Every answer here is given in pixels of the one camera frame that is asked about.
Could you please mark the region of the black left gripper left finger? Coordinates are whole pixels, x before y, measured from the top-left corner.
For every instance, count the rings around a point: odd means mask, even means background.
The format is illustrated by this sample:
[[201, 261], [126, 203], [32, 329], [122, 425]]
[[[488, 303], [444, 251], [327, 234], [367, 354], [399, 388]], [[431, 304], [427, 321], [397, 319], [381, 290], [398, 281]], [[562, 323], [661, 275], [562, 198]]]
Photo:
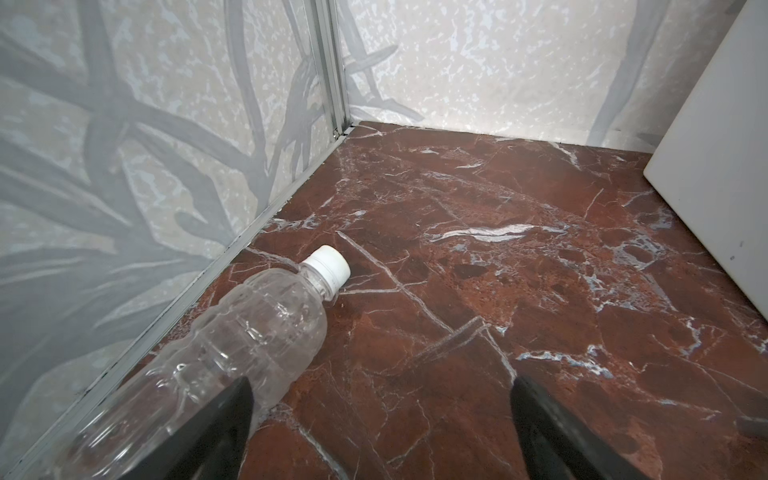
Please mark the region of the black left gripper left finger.
[[124, 479], [236, 479], [249, 438], [254, 398], [247, 378], [225, 388]]

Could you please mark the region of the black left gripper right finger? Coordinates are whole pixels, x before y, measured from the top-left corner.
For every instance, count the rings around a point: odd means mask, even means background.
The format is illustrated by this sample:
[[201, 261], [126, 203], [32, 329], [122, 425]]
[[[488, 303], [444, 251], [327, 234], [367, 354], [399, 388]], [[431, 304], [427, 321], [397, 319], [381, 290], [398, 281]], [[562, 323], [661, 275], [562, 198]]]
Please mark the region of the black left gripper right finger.
[[514, 380], [510, 406], [529, 478], [647, 477], [531, 378]]

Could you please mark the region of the clear bottle white cap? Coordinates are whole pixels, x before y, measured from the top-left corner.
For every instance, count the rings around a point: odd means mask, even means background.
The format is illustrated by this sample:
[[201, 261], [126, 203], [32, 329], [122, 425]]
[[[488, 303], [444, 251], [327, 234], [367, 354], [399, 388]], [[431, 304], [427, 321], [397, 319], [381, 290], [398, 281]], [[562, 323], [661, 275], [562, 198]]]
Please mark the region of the clear bottle white cap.
[[323, 245], [296, 271], [263, 270], [197, 317], [64, 440], [48, 460], [54, 479], [116, 479], [244, 378], [253, 435], [308, 368], [327, 333], [325, 303], [350, 278], [345, 258]]

